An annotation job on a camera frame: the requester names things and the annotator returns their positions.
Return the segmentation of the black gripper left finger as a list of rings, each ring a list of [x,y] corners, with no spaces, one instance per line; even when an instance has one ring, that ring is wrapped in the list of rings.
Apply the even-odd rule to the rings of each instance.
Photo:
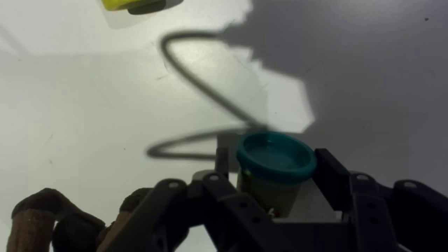
[[[163,179],[140,199],[126,199],[103,239],[103,252],[175,252],[191,227],[203,225],[218,252],[280,252],[278,231],[261,207],[228,180],[228,151],[218,147],[215,168],[189,185]]]

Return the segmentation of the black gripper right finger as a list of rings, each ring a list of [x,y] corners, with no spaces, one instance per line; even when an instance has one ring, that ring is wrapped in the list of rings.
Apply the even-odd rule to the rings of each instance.
[[[326,148],[313,151],[313,182],[352,227],[357,252],[448,252],[448,197],[422,182],[392,187],[371,175],[348,172]]]

